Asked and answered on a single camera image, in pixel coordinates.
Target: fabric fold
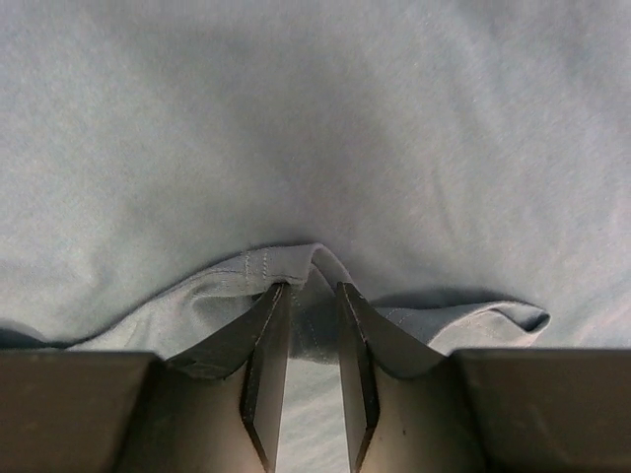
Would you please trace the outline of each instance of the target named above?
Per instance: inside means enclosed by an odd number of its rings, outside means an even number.
[[[280,282],[294,288],[292,356],[334,362],[334,288],[338,282],[352,280],[335,255],[319,243],[267,247],[228,259],[182,281],[71,349],[148,350],[168,358],[246,312],[256,295]],[[473,346],[529,346],[549,320],[538,307],[506,301],[379,311],[442,353]]]

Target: dark metal bracket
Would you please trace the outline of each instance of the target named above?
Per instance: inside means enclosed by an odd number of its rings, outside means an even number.
[[[290,288],[162,362],[0,353],[0,472],[271,473]],[[444,357],[337,290],[354,473],[631,472],[631,351]]]

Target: stitching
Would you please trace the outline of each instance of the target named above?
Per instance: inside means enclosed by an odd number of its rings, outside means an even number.
[[[245,287],[249,288],[249,251],[245,252]]]
[[[263,252],[263,283],[267,282],[267,252]]]

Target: gray surface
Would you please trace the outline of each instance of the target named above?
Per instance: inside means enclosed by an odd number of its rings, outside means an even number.
[[[0,327],[167,353],[249,302],[145,301],[273,259],[309,357],[350,277],[443,351],[631,346],[631,2],[0,1]]]

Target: cloth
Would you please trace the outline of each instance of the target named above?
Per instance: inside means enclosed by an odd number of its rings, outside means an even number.
[[[0,5],[5,343],[164,355],[291,276],[309,360],[345,278],[442,351],[631,345],[630,2]],[[292,392],[279,471],[344,471]]]

